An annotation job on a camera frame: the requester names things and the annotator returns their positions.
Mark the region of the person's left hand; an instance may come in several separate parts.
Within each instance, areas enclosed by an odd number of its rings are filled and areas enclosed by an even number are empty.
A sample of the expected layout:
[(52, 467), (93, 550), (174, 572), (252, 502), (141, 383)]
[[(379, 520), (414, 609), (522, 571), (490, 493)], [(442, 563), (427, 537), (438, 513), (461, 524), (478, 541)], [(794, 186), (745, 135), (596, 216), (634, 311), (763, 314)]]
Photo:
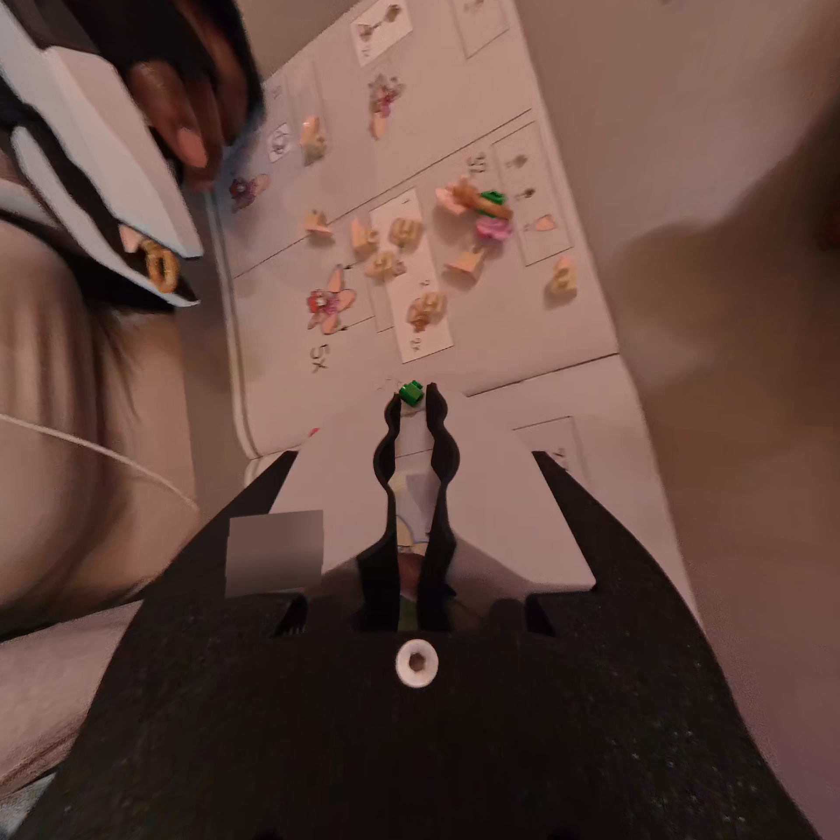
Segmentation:
[(226, 40), (207, 49), (217, 71), (214, 85), (205, 77), (181, 79), (162, 60), (135, 65), (128, 87), (149, 125), (183, 164), (187, 185), (209, 191), (223, 160), (224, 148), (242, 133), (248, 113), (245, 71)]

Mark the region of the person's beige jacket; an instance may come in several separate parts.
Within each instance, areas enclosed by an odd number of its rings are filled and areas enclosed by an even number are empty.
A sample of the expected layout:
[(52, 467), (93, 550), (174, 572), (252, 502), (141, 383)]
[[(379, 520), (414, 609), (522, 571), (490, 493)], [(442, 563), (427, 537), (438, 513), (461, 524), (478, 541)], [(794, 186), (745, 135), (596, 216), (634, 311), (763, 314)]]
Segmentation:
[(140, 592), (197, 529), (169, 312), (86, 298), (2, 220), (2, 838), (77, 739)]

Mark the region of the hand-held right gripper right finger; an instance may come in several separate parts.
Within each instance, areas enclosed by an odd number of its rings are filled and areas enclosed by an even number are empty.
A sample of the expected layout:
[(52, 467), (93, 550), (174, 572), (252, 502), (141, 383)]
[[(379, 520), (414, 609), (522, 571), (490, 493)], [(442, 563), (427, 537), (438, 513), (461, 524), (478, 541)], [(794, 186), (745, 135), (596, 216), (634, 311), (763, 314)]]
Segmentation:
[(437, 498), (418, 582), (418, 623), (451, 629), (452, 602), (484, 617), (499, 600), (595, 585), (537, 459), (457, 390), (425, 390)]

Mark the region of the instruction booklet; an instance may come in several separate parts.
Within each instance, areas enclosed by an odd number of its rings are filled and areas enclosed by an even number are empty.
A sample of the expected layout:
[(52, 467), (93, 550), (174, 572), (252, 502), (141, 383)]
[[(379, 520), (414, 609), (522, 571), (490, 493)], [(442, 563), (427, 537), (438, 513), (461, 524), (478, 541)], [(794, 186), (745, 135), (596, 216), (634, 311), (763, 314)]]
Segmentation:
[[(545, 451), (654, 555), (689, 609), (677, 545), (641, 407), (539, 90), (513, 2), (359, 2), (264, 86), (262, 126), (232, 153), (210, 202), (234, 417), (255, 466), (309, 430), (402, 384), (457, 390)], [(438, 187), (467, 176), (507, 195), (512, 236), (479, 239)], [(308, 236), (307, 211), (332, 237)], [(424, 224), (413, 251), (389, 241), (395, 217)], [(364, 275), (355, 217), (407, 272)], [(486, 247), (478, 280), (445, 268)], [(562, 256), (577, 294), (552, 306)], [(448, 305), (415, 333), (410, 304)]]

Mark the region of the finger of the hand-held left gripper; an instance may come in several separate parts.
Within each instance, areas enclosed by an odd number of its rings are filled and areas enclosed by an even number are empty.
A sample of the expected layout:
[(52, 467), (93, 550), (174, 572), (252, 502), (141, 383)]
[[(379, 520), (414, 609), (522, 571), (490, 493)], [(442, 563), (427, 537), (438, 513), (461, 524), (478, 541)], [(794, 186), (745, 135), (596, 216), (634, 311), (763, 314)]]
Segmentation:
[[(138, 183), (131, 176), (120, 177), (118, 185), (128, 191), (122, 194), (122, 206), (113, 208), (49, 126), (2, 127), (2, 150), (49, 220), (9, 205), (3, 205), (2, 214), (26, 217), (22, 225), (58, 250), (85, 298), (126, 309), (189, 309), (199, 304), (184, 264), (200, 258), (201, 239), (169, 166), (162, 165), (162, 185), (150, 175), (141, 175)], [(121, 224), (178, 258), (180, 280), (174, 293), (161, 293), (151, 284), (142, 254), (125, 254)]]
[(49, 127), (110, 214), (187, 259), (203, 246), (123, 81), (65, 2), (2, 2), (2, 80)]

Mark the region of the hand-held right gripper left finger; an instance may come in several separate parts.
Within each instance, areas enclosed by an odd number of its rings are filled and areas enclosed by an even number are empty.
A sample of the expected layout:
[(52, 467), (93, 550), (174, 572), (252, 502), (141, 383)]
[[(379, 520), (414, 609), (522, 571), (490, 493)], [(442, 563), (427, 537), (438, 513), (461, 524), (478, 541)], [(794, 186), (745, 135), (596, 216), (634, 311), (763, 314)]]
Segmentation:
[(402, 401), (370, 394), (300, 446), (272, 513), (322, 514), (322, 561), (314, 594), (342, 594), (360, 629), (391, 632), (400, 618), (396, 468)]

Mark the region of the grey desk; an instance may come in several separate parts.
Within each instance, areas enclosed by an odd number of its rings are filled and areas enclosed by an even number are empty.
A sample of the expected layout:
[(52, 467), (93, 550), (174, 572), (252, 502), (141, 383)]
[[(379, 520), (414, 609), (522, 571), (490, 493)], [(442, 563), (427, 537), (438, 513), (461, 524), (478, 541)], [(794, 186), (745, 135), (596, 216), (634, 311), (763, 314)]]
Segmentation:
[(703, 622), (838, 838), (838, 2), (517, 2)]

